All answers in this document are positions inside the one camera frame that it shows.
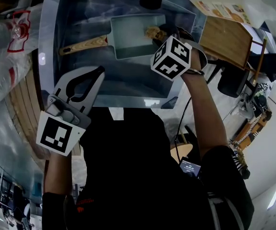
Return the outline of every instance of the person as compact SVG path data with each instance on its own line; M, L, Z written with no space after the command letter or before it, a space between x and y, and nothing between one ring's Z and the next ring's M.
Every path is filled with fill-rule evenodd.
M191 67L201 70L195 49ZM52 153L43 230L249 228L254 207L206 81L201 75L182 78L192 97L201 179L188 176L173 160L164 124L151 109L124 108L124 120L113 121L107 108L93 108L92 123L80 140L87 165L85 187L74 204L71 155Z

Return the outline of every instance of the sink basin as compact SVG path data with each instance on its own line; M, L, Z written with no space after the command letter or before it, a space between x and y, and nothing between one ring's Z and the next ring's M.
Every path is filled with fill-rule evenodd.
M141 7L139 0L45 0L39 38L41 89L53 92L59 78L73 69L103 66L106 76L94 106L173 108L183 82L181 78L171 82L151 71L151 56L117 60L111 46L58 55L60 47L109 34L111 17L142 13L164 14L167 23L192 32L196 41L206 18L189 0L163 0L161 8L153 11ZM79 85L76 92L84 89Z

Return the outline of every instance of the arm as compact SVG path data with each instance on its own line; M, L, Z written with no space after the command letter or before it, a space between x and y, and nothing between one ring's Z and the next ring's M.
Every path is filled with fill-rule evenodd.
M46 193L70 195L72 192L72 153L67 157L51 153L45 179Z
M201 70L196 49L192 51L191 68ZM202 158L211 148L227 145L225 128L204 77L183 74L182 79L192 97L196 136Z

